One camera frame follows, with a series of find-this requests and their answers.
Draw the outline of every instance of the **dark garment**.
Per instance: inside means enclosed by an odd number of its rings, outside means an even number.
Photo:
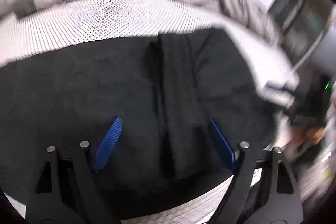
[[[227,179],[207,132],[215,118],[231,144],[263,149],[272,113],[224,30],[81,43],[0,69],[0,185],[25,203],[46,149],[94,152],[123,130],[95,180],[117,217],[172,208]]]

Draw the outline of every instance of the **black fabric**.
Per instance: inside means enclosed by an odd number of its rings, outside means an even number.
[[[0,69],[0,185],[26,202],[46,149],[91,152],[113,116],[123,130],[95,175],[122,219],[160,212],[227,179],[207,132],[216,119],[231,144],[263,149],[272,113],[224,30],[86,42]]]

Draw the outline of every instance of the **white mattress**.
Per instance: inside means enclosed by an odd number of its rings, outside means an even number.
[[[224,28],[248,64],[258,94],[281,105],[291,97],[267,93],[267,81],[296,87],[298,76],[284,52],[231,19],[173,0],[79,0],[17,19],[13,14],[0,22],[0,64],[77,43],[113,37],[153,36],[159,33],[189,33],[201,28]],[[273,145],[290,140],[286,119],[277,117],[279,126]],[[260,179],[255,171],[254,182]],[[231,179],[186,204],[162,213],[125,220],[123,223],[202,223],[218,206]],[[24,206],[15,206],[22,215]]]

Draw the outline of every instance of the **silver screw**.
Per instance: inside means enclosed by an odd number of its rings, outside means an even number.
[[[249,147],[250,147],[250,144],[249,144],[248,142],[241,142],[241,143],[240,143],[240,146],[241,146],[242,148],[246,149],[246,148],[249,148]]]
[[[47,148],[47,151],[48,151],[49,153],[54,152],[54,151],[55,151],[55,146],[53,146],[53,145],[49,146],[49,147]]]
[[[282,149],[281,149],[280,147],[278,147],[278,146],[275,146],[275,147],[274,147],[274,151],[275,151],[276,153],[281,153],[281,152],[282,152]]]
[[[81,148],[88,147],[88,146],[89,146],[89,142],[88,142],[88,141],[82,141],[82,142],[80,143],[80,146],[81,146]]]

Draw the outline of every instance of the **blue ribbed fingertip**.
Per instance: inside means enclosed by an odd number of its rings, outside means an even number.
[[[113,148],[119,139],[122,128],[122,120],[117,117],[96,150],[95,157],[91,165],[93,170],[98,171],[105,167],[111,156]]]

